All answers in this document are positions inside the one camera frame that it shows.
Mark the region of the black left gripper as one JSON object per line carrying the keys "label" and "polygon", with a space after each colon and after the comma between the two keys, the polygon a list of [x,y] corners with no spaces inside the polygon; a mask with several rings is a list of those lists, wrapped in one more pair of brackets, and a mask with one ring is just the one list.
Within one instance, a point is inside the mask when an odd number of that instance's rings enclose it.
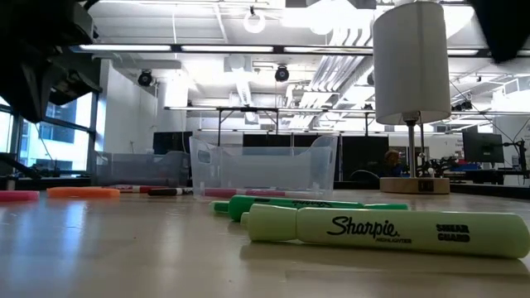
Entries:
{"label": "black left gripper", "polygon": [[[90,45],[95,0],[0,0],[0,46],[35,49],[50,55],[58,47]],[[41,121],[49,101],[53,64],[41,68],[40,91],[34,69],[12,57],[0,59],[0,97],[31,123]]]}

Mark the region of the pink highlighter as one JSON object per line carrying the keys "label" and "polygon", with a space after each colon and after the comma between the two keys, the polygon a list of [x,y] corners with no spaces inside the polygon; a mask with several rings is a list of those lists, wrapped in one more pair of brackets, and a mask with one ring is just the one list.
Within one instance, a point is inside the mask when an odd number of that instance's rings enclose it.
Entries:
{"label": "pink highlighter", "polygon": [[32,202],[40,199],[40,193],[32,190],[0,190],[0,203]]}

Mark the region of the orange highlighter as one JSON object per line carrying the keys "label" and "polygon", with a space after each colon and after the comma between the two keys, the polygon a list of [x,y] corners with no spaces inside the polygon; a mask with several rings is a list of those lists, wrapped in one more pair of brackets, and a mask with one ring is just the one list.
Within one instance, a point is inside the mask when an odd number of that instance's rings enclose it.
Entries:
{"label": "orange highlighter", "polygon": [[103,198],[112,199],[120,196],[120,191],[99,187],[53,187],[46,190],[49,198]]}

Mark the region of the black white marker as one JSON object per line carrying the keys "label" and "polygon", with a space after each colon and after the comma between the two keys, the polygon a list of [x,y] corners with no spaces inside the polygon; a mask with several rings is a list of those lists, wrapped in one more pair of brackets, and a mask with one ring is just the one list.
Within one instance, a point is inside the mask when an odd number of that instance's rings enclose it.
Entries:
{"label": "black white marker", "polygon": [[178,195],[192,195],[192,188],[156,188],[150,189],[147,194],[149,196],[178,196]]}

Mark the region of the pink white whiteboard marker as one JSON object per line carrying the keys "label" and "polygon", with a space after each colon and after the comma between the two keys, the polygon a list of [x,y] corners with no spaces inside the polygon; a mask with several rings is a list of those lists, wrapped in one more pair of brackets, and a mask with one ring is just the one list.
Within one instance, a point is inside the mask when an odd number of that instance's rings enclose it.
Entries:
{"label": "pink white whiteboard marker", "polygon": [[233,188],[206,188],[204,196],[231,198],[235,195],[266,196],[266,197],[288,197],[302,199],[321,199],[325,193],[299,190],[271,190],[271,189],[233,189]]}

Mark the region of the light green Sharpie highlighter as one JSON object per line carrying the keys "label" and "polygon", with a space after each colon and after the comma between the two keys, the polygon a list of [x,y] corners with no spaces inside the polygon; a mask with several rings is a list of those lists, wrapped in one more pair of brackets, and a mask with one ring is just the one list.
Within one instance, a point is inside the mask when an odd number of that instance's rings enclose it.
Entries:
{"label": "light green Sharpie highlighter", "polygon": [[516,214],[254,204],[240,222],[254,242],[298,240],[510,259],[530,253],[530,231]]}

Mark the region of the clear plastic bin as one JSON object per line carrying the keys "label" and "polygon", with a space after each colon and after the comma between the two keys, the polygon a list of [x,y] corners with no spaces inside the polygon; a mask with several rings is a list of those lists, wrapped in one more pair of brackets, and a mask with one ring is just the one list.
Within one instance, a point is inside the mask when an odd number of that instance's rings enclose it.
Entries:
{"label": "clear plastic bin", "polygon": [[206,188],[299,190],[332,195],[337,138],[310,147],[217,147],[190,139],[194,194]]}

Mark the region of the dark green highlighter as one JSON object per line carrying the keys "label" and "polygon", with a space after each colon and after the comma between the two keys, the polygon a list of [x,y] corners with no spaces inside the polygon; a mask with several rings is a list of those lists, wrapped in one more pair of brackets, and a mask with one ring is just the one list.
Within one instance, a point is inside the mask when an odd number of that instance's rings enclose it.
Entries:
{"label": "dark green highlighter", "polygon": [[228,202],[228,214],[230,218],[239,222],[243,213],[249,212],[254,204],[265,204],[293,209],[301,208],[329,208],[329,209],[390,209],[408,210],[406,204],[362,204],[357,202],[342,202],[314,199],[293,199],[260,197],[251,195],[235,195]]}

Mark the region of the large window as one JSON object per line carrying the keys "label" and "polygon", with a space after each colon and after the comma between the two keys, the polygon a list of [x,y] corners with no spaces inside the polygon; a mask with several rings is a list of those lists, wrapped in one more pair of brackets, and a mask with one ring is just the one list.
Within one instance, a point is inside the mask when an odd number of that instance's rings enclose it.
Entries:
{"label": "large window", "polygon": [[61,106],[49,103],[45,120],[30,123],[0,97],[0,153],[44,175],[76,176],[86,171],[96,103],[92,93]]}

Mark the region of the white shade table lamp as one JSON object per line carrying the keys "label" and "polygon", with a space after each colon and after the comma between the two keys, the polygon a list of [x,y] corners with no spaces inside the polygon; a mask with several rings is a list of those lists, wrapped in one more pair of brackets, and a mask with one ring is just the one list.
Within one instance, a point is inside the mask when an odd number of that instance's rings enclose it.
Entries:
{"label": "white shade table lamp", "polygon": [[451,115],[442,5],[401,1],[373,24],[375,119],[383,125],[405,125],[409,146],[409,176],[384,177],[385,193],[447,195],[446,178],[418,177],[415,127]]}

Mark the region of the dark grey plastic bin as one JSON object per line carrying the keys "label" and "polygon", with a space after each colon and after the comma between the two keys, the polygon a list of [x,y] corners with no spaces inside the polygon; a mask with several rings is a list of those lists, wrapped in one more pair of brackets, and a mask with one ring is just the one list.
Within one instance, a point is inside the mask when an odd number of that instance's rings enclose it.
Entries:
{"label": "dark grey plastic bin", "polygon": [[190,155],[169,151],[165,155],[100,152],[93,180],[96,185],[187,186]]}

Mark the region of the black monitor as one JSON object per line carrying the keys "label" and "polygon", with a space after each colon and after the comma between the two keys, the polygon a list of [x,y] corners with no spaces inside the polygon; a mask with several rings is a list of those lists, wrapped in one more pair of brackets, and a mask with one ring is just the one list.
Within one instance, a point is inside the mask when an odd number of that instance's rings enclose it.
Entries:
{"label": "black monitor", "polygon": [[169,151],[190,152],[190,137],[193,132],[155,132],[153,134],[153,150],[157,155],[165,155]]}

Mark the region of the small black background robot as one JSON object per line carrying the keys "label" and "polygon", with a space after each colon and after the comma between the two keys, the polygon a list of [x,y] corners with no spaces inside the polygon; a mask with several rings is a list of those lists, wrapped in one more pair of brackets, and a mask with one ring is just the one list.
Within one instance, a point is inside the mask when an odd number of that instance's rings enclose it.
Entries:
{"label": "small black background robot", "polygon": [[445,171],[457,166],[453,157],[442,157],[441,159],[430,159],[417,166],[416,174],[420,177],[441,178]]}

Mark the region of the person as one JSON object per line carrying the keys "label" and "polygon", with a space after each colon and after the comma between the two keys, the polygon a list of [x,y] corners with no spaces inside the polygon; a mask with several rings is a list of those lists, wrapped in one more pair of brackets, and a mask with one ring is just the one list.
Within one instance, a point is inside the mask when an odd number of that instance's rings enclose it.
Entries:
{"label": "person", "polygon": [[402,164],[398,151],[388,150],[384,155],[384,175],[387,177],[400,177]]}

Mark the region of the black partition panel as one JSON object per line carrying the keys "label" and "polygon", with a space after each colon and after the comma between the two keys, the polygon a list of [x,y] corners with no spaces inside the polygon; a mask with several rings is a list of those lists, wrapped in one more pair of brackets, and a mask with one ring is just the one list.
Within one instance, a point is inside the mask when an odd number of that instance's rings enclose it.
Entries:
{"label": "black partition panel", "polygon": [[342,170],[350,181],[358,170],[380,175],[385,168],[384,156],[389,150],[388,137],[353,136],[342,138]]}

